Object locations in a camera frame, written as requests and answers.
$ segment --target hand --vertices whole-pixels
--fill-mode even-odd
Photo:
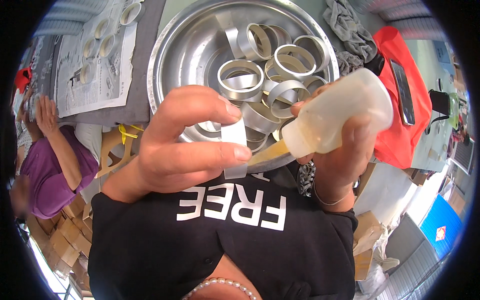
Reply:
[[[177,142],[186,126],[207,120],[230,124],[240,118],[240,110],[209,87],[188,85],[170,91],[143,133],[137,161],[131,162],[143,194],[183,191],[218,177],[224,168],[246,163],[252,152],[243,145]]]
[[[20,103],[20,108],[18,109],[18,114],[17,114],[17,121],[22,120],[25,124],[30,123],[30,119],[28,117],[27,112],[25,112],[25,102],[30,99],[32,96],[33,89],[29,88],[28,91],[26,91],[22,102]]]
[[[318,88],[305,102],[295,103],[292,114],[297,116],[301,107],[325,91],[331,84]],[[312,158],[316,166],[316,190],[322,191],[322,199],[334,202],[351,191],[352,183],[361,175],[372,157],[376,134],[369,131],[370,116],[354,116],[342,128],[342,146],[326,154],[310,154],[299,158],[300,164]]]
[[[50,100],[48,96],[40,96],[40,100],[36,102],[36,123],[43,132],[43,135],[48,138],[51,134],[59,131],[57,124],[57,110],[55,102]]]

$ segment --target black t-shirt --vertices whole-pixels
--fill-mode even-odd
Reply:
[[[226,253],[264,300],[343,300],[355,290],[353,210],[252,176],[223,176],[134,204],[92,200],[95,299],[181,299]]]

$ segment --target forearm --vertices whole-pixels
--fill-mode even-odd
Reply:
[[[68,186],[74,191],[82,181],[80,165],[75,152],[60,130],[55,130],[50,133],[47,136],[47,139],[59,161],[60,168],[67,180]]]
[[[119,171],[111,174],[102,186],[102,192],[110,199],[134,203],[150,191],[140,180],[138,157]]]
[[[27,127],[28,133],[32,137],[32,142],[36,142],[43,138],[43,133],[35,122],[26,122],[25,126]]]
[[[315,179],[315,192],[321,200],[320,205],[322,209],[325,211],[335,213],[346,212],[352,209],[355,202],[352,184],[337,187],[331,184],[324,184],[324,181]],[[335,205],[325,205],[322,202],[326,204],[338,203]]]

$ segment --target white lettering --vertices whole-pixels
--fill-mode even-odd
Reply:
[[[264,174],[263,173],[258,173],[258,174],[252,174],[253,177],[255,178],[258,178],[258,179],[261,179],[261,180],[265,180],[267,182],[270,182],[270,180],[268,178],[265,178],[264,177]]]
[[[230,207],[230,203],[232,202],[233,196],[233,183],[224,183],[216,186],[208,187],[208,190],[216,190],[216,189],[226,189],[225,190],[225,197],[221,196],[212,196],[207,195],[207,202],[213,203],[220,203],[222,204],[222,211],[216,211],[211,209],[205,209],[205,216],[214,219],[226,220],[228,214],[228,208]]]
[[[187,214],[177,214],[177,221],[190,220],[200,216],[200,211],[202,209],[202,202],[204,201],[205,187],[203,186],[194,186],[183,190],[182,192],[195,192],[197,193],[196,200],[180,200],[180,206],[195,206],[195,211],[193,213]]]
[[[267,206],[267,209],[266,209],[267,213],[278,216],[278,222],[275,223],[275,222],[262,220],[260,227],[283,231],[283,226],[285,225],[286,211],[287,211],[287,198],[284,196],[280,196],[280,208]]]
[[[245,190],[243,189],[242,185],[235,184],[237,187],[237,193],[240,198],[240,202],[235,203],[232,207],[232,219],[237,223],[258,226],[258,221],[260,220],[260,211],[262,209],[262,201],[264,198],[264,191],[257,190],[257,194],[255,196],[255,202],[252,203],[248,201],[247,195],[245,194]],[[252,217],[244,217],[240,216],[239,211],[242,209],[251,209],[252,210]]]

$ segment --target purple shirt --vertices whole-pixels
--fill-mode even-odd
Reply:
[[[80,165],[82,181],[72,192],[62,173],[57,156],[47,138],[32,143],[28,155],[22,163],[20,174],[30,179],[31,212],[42,219],[48,219],[69,205],[76,194],[89,185],[98,172],[98,163],[75,137],[72,126],[62,126],[60,132],[72,147]]]

